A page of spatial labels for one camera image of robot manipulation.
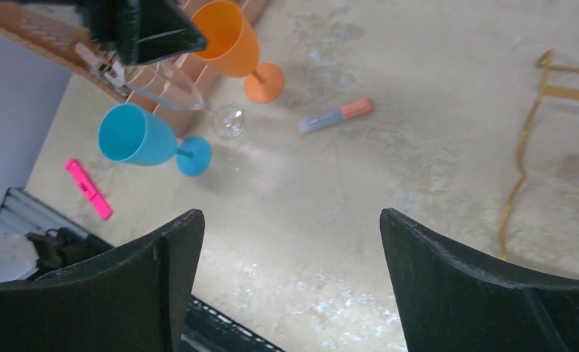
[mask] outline orange marker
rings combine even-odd
[[[309,133],[344,120],[367,114],[371,112],[371,110],[371,100],[360,99],[341,106],[339,109],[326,111],[323,114],[304,119],[298,123],[298,128],[303,134]]]

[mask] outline clear glass wine glass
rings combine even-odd
[[[169,59],[151,65],[125,68],[124,84],[155,102],[177,110],[200,110],[212,116],[214,132],[223,139],[233,139],[244,130],[244,110],[226,104],[213,110],[203,99],[187,73]]]

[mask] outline concrete floor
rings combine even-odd
[[[28,190],[121,244],[190,208],[207,228],[194,294],[287,351],[404,351],[378,217],[394,207],[498,256],[514,153],[549,48],[579,65],[579,0],[271,0],[256,26],[281,97],[250,103],[224,78],[247,127],[196,179],[174,161],[116,165],[95,134],[114,105],[71,81]],[[579,76],[555,74],[579,88]],[[375,112],[301,136],[304,117],[369,97]],[[579,103],[546,100],[509,229],[510,261],[579,278]],[[114,216],[99,221],[69,176],[80,158]]]

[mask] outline glass stem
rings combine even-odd
[[[190,158],[190,159],[192,159],[192,158],[194,157],[194,153],[192,153],[192,152],[186,152],[185,150],[181,150],[181,149],[177,149],[177,154],[186,156],[186,157],[188,157],[188,158]]]
[[[225,126],[230,126],[230,124],[233,122],[233,119],[235,117],[229,117],[229,116],[220,116],[216,111],[211,110],[211,108],[207,105],[207,103],[203,103],[203,107],[201,108],[202,111],[210,114],[214,119],[219,119],[223,125]]]
[[[257,79],[257,81],[259,81],[259,83],[261,83],[261,84],[266,83],[266,80],[263,79],[263,77],[259,74],[259,72],[257,72],[257,70],[254,70],[252,72],[252,76],[255,77]]]

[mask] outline orange plastic wine glass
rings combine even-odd
[[[276,99],[285,75],[272,63],[259,63],[259,43],[240,8],[231,1],[213,1],[201,7],[192,22],[207,38],[207,49],[193,53],[220,73],[246,76],[244,91],[255,103]]]

